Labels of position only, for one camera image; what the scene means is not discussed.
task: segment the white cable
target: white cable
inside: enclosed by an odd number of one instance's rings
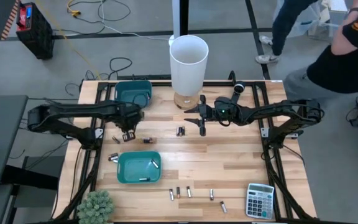
[[[142,36],[142,35],[139,35],[139,34],[136,34],[136,33],[127,33],[127,32],[121,32],[119,30],[116,30],[112,27],[109,27],[107,26],[106,24],[104,24],[104,6],[103,6],[103,0],[100,0],[100,4],[102,5],[102,24],[105,28],[108,28],[108,29],[111,29],[111,30],[114,30],[116,31],[117,33],[119,34],[123,34],[123,35],[135,35],[137,37],[143,37],[143,38],[147,38],[147,39],[152,39],[152,40],[169,40],[169,39],[166,39],[166,38],[158,38],[158,37],[147,37],[147,36]]]

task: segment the calculator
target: calculator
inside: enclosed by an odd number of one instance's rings
[[[272,219],[274,187],[265,184],[249,184],[246,214],[253,218]]]

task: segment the wooden table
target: wooden table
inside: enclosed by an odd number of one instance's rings
[[[94,103],[98,82],[84,82],[79,103]],[[281,82],[266,81],[270,103],[286,98]],[[137,125],[137,139],[116,144],[111,137],[121,139],[121,131],[113,123],[106,125],[99,165],[96,189],[109,191],[115,212],[111,222],[136,221],[229,221],[250,222],[256,219],[245,215],[246,190],[249,183],[267,184],[265,162],[260,158],[262,145],[257,122],[248,126],[230,125],[223,127],[218,123],[207,123],[205,137],[199,135],[195,124],[184,118],[198,118],[197,114],[185,114],[173,103],[174,91],[171,87],[153,87],[151,105],[144,109],[145,119]],[[232,87],[204,87],[207,104],[213,106],[218,96],[232,95]],[[261,105],[262,94],[259,94]],[[242,106],[254,107],[251,88],[246,88],[239,98]],[[276,126],[288,118],[273,118]],[[87,127],[91,118],[76,118],[75,125]],[[186,127],[186,136],[177,137],[177,126]],[[143,144],[141,139],[153,137],[156,144]],[[285,144],[300,153],[297,140],[286,140]],[[80,144],[72,141],[68,145],[62,174],[55,217],[70,201],[75,159]],[[156,184],[120,184],[116,178],[117,165],[108,161],[108,155],[129,151],[158,151],[162,157],[162,178]],[[311,216],[316,216],[311,198],[305,168],[299,157],[286,149],[281,149],[282,163],[289,191],[297,202]],[[74,191],[80,179],[85,152],[80,152],[76,167]],[[187,197],[186,186],[190,186],[192,198]],[[169,189],[181,188],[181,199],[170,200]],[[215,200],[209,200],[209,190],[214,189]],[[285,207],[282,195],[278,202],[282,217]],[[224,201],[228,212],[222,212],[219,204]]]

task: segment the shoe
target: shoe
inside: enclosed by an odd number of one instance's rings
[[[268,64],[268,63],[277,63],[280,56],[276,56],[274,54],[264,54],[259,55],[255,58],[256,62],[260,64]]]
[[[272,46],[273,45],[273,42],[272,42],[272,39],[270,37],[266,37],[264,35],[260,35],[259,36],[259,41],[262,43],[262,44],[266,44],[266,45],[269,45],[269,46]]]

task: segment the succulent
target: succulent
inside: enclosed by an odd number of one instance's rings
[[[88,193],[78,209],[79,224],[105,224],[114,211],[114,204],[106,190]]]

